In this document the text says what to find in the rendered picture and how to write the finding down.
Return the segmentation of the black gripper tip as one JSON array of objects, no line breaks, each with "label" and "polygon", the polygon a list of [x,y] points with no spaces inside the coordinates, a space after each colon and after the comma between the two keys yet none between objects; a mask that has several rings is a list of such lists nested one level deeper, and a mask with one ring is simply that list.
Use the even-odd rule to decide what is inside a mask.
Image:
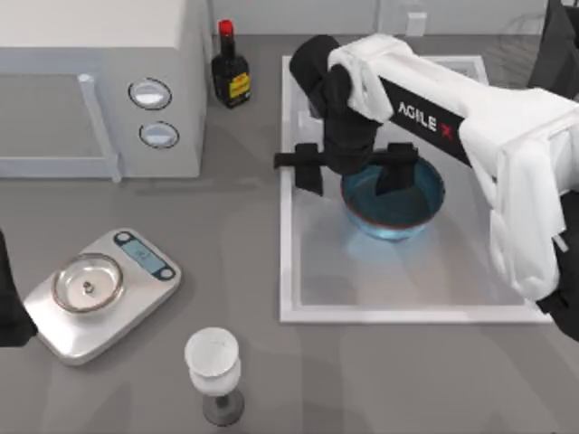
[{"label": "black gripper tip", "polygon": [[0,230],[0,348],[24,347],[37,332],[16,289],[5,236]]}]

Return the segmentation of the white goblet with grey base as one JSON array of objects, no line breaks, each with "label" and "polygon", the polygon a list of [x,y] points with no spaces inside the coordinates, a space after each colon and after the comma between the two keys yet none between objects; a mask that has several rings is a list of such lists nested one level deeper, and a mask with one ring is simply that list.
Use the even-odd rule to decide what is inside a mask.
[{"label": "white goblet with grey base", "polygon": [[245,401],[239,389],[242,362],[234,334],[216,326],[200,329],[186,341],[184,359],[191,383],[202,395],[205,418],[217,427],[238,422]]}]

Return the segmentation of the pale microwave oven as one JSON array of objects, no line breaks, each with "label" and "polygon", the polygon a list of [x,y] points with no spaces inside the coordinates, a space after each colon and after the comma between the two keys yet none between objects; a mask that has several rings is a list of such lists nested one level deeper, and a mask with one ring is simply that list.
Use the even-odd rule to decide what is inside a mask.
[{"label": "pale microwave oven", "polygon": [[[0,0],[0,178],[108,178],[77,77],[87,73],[125,178],[201,172],[213,53],[207,0]],[[145,78],[172,92],[144,110],[128,86]],[[174,126],[169,149],[139,128]]]}]

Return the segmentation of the white sink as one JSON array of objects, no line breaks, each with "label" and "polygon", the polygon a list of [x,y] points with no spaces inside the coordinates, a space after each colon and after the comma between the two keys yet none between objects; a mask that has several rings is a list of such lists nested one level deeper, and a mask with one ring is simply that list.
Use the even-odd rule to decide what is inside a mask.
[{"label": "white sink", "polygon": [[297,189],[280,169],[280,302],[284,323],[546,324],[503,284],[488,255],[489,210],[475,175],[416,141],[440,172],[446,196],[424,231],[380,241],[349,219],[340,179],[322,173],[324,193]]}]

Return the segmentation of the blue glass bowl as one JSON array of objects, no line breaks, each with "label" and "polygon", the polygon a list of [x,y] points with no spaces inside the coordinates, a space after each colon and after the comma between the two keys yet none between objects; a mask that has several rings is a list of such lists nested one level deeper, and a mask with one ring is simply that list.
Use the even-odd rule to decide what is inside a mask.
[{"label": "blue glass bowl", "polygon": [[446,195],[444,180],[433,164],[419,158],[413,167],[412,186],[378,194],[376,188],[388,176],[379,165],[344,176],[340,193],[346,215],[362,233],[374,239],[411,239],[441,210]]}]

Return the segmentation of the silver kitchen scale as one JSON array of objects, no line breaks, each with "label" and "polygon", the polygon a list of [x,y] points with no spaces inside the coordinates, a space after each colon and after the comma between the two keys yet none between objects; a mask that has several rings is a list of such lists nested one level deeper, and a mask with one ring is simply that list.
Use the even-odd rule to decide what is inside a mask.
[{"label": "silver kitchen scale", "polygon": [[110,349],[178,289],[182,271],[139,232],[109,231],[24,298],[40,340],[65,364]]}]

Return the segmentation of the black bottle with red cap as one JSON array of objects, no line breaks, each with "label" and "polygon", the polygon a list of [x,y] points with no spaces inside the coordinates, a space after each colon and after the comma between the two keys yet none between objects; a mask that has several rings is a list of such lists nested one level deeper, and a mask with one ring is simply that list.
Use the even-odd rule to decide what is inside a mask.
[{"label": "black bottle with red cap", "polygon": [[246,102],[251,96],[249,63],[236,51],[233,22],[218,23],[220,51],[213,57],[211,71],[216,98],[228,109]]}]

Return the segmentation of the round microwave knob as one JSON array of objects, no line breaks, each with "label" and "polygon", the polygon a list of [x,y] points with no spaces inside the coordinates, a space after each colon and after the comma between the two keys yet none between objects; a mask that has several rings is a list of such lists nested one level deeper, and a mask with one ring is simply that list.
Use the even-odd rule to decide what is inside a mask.
[{"label": "round microwave knob", "polygon": [[172,92],[161,80],[145,78],[128,86],[128,96],[139,108],[162,110],[172,101]]},{"label": "round microwave knob", "polygon": [[180,139],[178,130],[169,123],[158,121],[139,128],[138,137],[146,146],[155,149],[169,149]]}]

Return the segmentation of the white wall socket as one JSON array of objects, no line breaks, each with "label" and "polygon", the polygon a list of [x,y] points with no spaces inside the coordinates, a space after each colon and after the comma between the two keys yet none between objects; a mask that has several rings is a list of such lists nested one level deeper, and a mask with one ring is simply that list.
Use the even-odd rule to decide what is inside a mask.
[{"label": "white wall socket", "polygon": [[409,37],[422,37],[426,32],[428,15],[426,12],[409,12],[407,14],[404,34]]}]

